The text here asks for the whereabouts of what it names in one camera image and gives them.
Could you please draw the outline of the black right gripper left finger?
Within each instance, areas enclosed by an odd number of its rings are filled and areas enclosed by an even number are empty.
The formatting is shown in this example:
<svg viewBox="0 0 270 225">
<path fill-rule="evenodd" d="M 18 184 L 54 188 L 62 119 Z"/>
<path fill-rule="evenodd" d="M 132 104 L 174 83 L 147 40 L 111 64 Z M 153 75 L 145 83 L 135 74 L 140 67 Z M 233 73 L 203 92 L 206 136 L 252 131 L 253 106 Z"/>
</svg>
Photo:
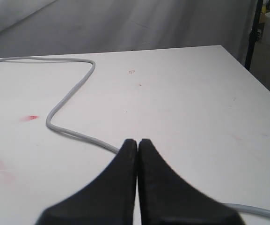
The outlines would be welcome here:
<svg viewBox="0 0 270 225">
<path fill-rule="evenodd" d="M 126 139 L 113 160 L 92 182 L 45 209 L 37 224 L 133 224 L 137 165 L 137 143 L 133 139 Z"/>
</svg>

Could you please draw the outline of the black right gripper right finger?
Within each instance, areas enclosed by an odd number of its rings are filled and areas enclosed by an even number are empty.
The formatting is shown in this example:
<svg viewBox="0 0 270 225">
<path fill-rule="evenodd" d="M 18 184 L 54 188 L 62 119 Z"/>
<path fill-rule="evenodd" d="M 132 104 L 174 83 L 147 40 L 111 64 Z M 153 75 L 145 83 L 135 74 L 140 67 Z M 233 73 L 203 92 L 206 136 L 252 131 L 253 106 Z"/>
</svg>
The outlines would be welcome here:
<svg viewBox="0 0 270 225">
<path fill-rule="evenodd" d="M 182 179 L 152 141 L 138 149 L 138 191 L 143 225 L 242 225 L 239 213 Z"/>
</svg>

